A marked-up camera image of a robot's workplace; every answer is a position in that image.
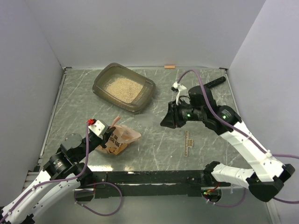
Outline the brown plastic litter box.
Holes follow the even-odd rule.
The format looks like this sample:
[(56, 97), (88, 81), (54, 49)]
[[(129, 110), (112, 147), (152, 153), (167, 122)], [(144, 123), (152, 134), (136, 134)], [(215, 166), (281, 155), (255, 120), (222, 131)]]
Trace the brown plastic litter box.
[[(132, 103), (124, 103), (108, 94), (104, 90), (105, 86), (109, 82), (118, 77), (128, 78), (143, 85), (141, 92)], [(104, 68), (95, 78), (93, 84), (93, 93), (95, 95), (131, 113), (139, 113), (140, 111), (142, 111), (150, 103), (155, 89), (156, 84), (152, 80), (118, 63), (111, 63), (106, 68)]]

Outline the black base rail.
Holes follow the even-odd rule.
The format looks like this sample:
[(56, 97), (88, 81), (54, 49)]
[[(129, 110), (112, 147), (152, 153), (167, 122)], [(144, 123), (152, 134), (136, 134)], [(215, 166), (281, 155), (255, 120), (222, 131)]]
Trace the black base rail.
[(203, 170), (175, 171), (97, 171), (87, 178), (82, 189), (94, 189), (95, 198), (119, 196), (109, 183), (117, 186), (123, 196), (198, 196), (202, 190), (229, 187), (229, 183), (218, 183)]

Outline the beige cat litter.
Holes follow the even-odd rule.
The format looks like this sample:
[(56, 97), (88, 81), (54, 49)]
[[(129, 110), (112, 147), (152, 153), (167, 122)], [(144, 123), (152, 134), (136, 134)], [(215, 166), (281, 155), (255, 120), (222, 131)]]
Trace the beige cat litter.
[(124, 77), (115, 78), (104, 90), (124, 103), (132, 103), (141, 92), (143, 85)]

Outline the clear plastic litter scoop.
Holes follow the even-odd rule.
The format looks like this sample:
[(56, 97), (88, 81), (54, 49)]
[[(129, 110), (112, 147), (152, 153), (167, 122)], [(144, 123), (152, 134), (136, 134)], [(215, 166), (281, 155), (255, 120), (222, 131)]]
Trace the clear plastic litter scoop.
[(141, 126), (152, 127), (159, 125), (159, 119), (152, 113), (139, 114), (138, 120)]

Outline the orange tape piece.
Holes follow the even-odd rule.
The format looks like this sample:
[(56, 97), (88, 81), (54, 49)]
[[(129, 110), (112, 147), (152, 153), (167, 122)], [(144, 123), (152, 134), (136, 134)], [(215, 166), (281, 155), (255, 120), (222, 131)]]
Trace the orange tape piece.
[(175, 65), (165, 65), (164, 69), (175, 69), (176, 66)]

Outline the small wooden comb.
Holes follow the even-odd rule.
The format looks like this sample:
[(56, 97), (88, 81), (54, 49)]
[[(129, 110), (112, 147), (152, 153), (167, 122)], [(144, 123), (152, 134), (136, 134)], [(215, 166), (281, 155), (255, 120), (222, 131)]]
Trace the small wooden comb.
[(189, 131), (185, 131), (184, 135), (184, 157), (188, 156), (189, 148), (193, 147), (193, 139), (189, 138)]

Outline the pink cat litter bag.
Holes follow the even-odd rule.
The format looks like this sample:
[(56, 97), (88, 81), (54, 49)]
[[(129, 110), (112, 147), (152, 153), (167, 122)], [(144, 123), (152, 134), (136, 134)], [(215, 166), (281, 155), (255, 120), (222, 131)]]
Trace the pink cat litter bag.
[(116, 123), (120, 120), (120, 116), (117, 116), (112, 122), (112, 131), (108, 138), (105, 148), (98, 145), (95, 150), (105, 153), (118, 155), (124, 149), (126, 149), (131, 143), (138, 141), (141, 134), (126, 125), (117, 125)]

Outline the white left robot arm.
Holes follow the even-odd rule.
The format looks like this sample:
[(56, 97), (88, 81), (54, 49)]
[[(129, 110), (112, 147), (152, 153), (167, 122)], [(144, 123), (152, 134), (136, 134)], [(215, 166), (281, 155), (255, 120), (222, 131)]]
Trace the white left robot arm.
[(106, 146), (113, 127), (95, 134), (87, 129), (86, 137), (70, 134), (44, 165), (33, 182), (10, 204), (0, 209), (2, 224), (32, 224), (38, 212), (52, 206), (63, 194), (91, 185), (93, 172), (88, 156), (98, 146)]

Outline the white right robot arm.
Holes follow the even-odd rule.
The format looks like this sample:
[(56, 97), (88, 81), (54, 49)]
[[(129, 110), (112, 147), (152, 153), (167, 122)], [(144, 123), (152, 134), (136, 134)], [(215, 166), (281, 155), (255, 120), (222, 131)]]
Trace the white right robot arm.
[(181, 128), (188, 121), (201, 121), (205, 127), (232, 145), (250, 165), (250, 169), (235, 168), (213, 161), (204, 169), (204, 181), (209, 186), (226, 182), (244, 187), (257, 199), (268, 202), (283, 188), (295, 172), (291, 164), (277, 160), (248, 130), (241, 117), (227, 105), (217, 105), (210, 89), (201, 87), (188, 90), (189, 103), (182, 98), (187, 88), (174, 83), (176, 99), (168, 103), (168, 112), (160, 125)]

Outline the black handheld microphone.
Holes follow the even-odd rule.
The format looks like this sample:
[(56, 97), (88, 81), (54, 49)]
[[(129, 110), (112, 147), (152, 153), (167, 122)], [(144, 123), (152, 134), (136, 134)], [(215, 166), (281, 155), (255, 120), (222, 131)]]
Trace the black handheld microphone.
[(222, 76), (220, 78), (217, 78), (217, 79), (215, 79), (213, 81), (210, 81), (210, 82), (204, 84), (204, 86), (206, 88), (211, 89), (211, 88), (214, 88), (216, 86), (219, 86), (219, 85), (223, 84), (224, 82), (226, 82), (226, 78), (224, 76)]

